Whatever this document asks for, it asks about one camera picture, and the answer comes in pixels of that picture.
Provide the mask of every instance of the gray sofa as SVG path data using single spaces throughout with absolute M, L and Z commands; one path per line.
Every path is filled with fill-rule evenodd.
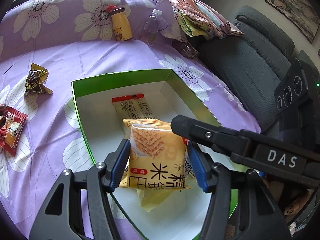
M 200 59 L 240 99 L 259 122 L 262 133 L 278 138 L 274 90 L 291 63 L 294 43 L 271 20 L 243 6 L 233 22 L 242 37 L 201 42 Z

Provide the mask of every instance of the purple bedsheet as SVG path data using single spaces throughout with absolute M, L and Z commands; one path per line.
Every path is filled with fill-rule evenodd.
M 125 7 L 134 38 L 116 41 L 108 5 Z M 127 70 L 171 68 L 201 98 L 219 122 L 260 132 L 228 87 L 198 61 L 182 57 L 160 33 L 154 47 L 138 40 L 154 8 L 170 24 L 161 33 L 185 40 L 169 0 L 32 0 L 10 10 L 0 24 L 0 103 L 29 114 L 16 157 L 1 150 L 0 199 L 19 230 L 29 236 L 36 214 L 61 171 L 93 164 L 79 130 L 71 81 Z M 24 98 L 25 78 L 34 62 L 49 70 L 52 95 Z M 83 192 L 86 234 L 92 237 Z M 123 239 L 141 239 L 112 203 Z

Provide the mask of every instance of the framed painting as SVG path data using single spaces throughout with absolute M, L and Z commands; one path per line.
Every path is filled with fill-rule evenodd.
M 266 0 L 266 2 L 286 16 L 310 43 L 313 42 L 320 19 L 308 0 Z

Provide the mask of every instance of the camera module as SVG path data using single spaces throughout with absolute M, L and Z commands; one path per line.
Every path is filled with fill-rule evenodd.
M 287 86 L 283 90 L 283 101 L 284 101 L 284 104 L 286 106 L 290 105 L 291 104 L 291 100 L 292 100 L 291 88 L 289 86 Z
M 278 99 L 277 99 L 277 109 L 280 110 L 281 107 L 282 107 L 282 99 L 281 99 L 281 97 L 278 97 Z
M 301 91 L 302 91 L 302 80 L 301 80 L 301 77 L 299 76 L 296 76 L 294 78 L 294 81 L 293 81 L 293 90 L 295 92 L 295 94 L 298 96 L 301 94 Z

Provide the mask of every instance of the crumpled wrapper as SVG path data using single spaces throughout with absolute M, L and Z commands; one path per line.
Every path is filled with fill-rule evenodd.
M 26 80 L 26 92 L 24 96 L 31 95 L 33 93 L 52 94 L 52 90 L 45 87 L 44 84 L 47 81 L 49 72 L 44 67 L 31 63 L 31 70 L 29 71 Z

